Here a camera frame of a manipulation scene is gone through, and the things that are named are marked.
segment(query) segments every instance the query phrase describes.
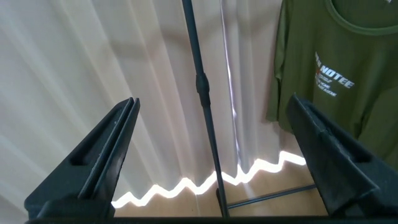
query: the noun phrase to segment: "wooden floor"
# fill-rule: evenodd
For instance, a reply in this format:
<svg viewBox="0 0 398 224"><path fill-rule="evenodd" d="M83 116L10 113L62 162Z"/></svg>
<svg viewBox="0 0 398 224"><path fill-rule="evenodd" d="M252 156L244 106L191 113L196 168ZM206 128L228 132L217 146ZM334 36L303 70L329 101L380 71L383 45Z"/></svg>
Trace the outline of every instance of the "wooden floor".
<svg viewBox="0 0 398 224"><path fill-rule="evenodd" d="M285 189L312 184L313 180L305 166L285 163L282 171L273 174L258 172L247 184L231 185L225 182L228 203L247 198L279 192ZM156 195L145 207L132 203L116 210L117 217L219 217L220 208L216 198L216 184L204 194L195 195L189 189L174 198ZM229 210L238 216L287 216L327 215L318 190L308 190L263 202Z"/></svg>

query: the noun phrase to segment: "curtain fold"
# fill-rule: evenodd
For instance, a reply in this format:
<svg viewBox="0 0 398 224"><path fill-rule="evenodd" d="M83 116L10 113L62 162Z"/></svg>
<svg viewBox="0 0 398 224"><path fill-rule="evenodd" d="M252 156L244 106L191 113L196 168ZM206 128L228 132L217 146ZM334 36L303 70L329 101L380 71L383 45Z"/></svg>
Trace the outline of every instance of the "curtain fold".
<svg viewBox="0 0 398 224"><path fill-rule="evenodd" d="M193 7L223 172L278 164L279 128L263 117L280 0ZM114 199L215 181L180 0L1 0L0 48L0 196L20 211L130 96L141 110Z"/></svg>

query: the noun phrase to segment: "shirt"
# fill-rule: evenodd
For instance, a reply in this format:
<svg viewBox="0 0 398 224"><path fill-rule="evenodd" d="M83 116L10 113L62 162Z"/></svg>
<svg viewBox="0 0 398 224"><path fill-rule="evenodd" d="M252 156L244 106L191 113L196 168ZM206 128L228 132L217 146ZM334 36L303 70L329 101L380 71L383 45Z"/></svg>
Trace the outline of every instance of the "shirt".
<svg viewBox="0 0 398 224"><path fill-rule="evenodd" d="M293 93L398 169L398 2L284 0L266 118Z"/></svg>

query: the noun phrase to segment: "black pole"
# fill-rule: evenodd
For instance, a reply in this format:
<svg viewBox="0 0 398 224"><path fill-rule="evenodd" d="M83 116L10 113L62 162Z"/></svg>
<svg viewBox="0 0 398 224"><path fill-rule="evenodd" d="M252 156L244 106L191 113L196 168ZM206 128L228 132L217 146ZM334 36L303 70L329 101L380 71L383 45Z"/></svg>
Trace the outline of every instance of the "black pole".
<svg viewBox="0 0 398 224"><path fill-rule="evenodd" d="M240 207L240 206L243 206L243 205L249 205L251 203L261 202L263 200L277 198L277 197L281 197L281 196L285 196L285 195L289 195L289 194L294 194L294 193L301 192L301 191L304 191L304 190L311 190L311 189L315 189L316 187L317 186L315 184L312 184L312 185L308 185L308 186L305 186L305 187L297 187L297 188L290 189L290 190L284 190L284 191L277 192L277 193L263 195L263 196L251 198L251 199L248 199L248 200L244 200L244 201L241 201L241 202L235 202L235 203L229 204L228 205L228 209Z"/></svg>
<svg viewBox="0 0 398 224"><path fill-rule="evenodd" d="M193 8L191 0L182 0L182 5L185 13L185 20L187 22L187 29L189 39L191 43L193 61L195 63L195 70L197 72L197 92L199 93L200 103L203 107L203 113L205 114L205 121L207 127L207 133L209 135L209 141L211 146L211 152L213 153L213 160L217 174L218 190L220 194L220 207L223 217L229 217L228 208L226 204L226 196L223 178L221 176L220 159L218 158L216 135L214 131L213 117L211 115L210 108L210 96L209 96L209 82L206 74L203 70L203 64L201 61L200 47L198 41L197 27L195 24L195 16L193 15Z"/></svg>

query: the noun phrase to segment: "shirt label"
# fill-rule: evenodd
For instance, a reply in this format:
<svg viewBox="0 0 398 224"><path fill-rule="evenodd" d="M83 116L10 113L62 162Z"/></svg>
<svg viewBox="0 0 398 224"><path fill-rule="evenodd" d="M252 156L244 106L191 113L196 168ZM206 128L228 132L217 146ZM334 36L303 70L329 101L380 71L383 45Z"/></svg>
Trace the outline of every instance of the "shirt label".
<svg viewBox="0 0 398 224"><path fill-rule="evenodd" d="M315 52L315 60L317 61L317 72L315 73L315 82L317 87L324 91L325 93L335 97L337 93L331 90L331 84L334 82L338 82L340 85L343 85L345 88L351 88L354 86L354 82L345 78L342 74L334 71L328 66L322 64L318 53Z"/></svg>

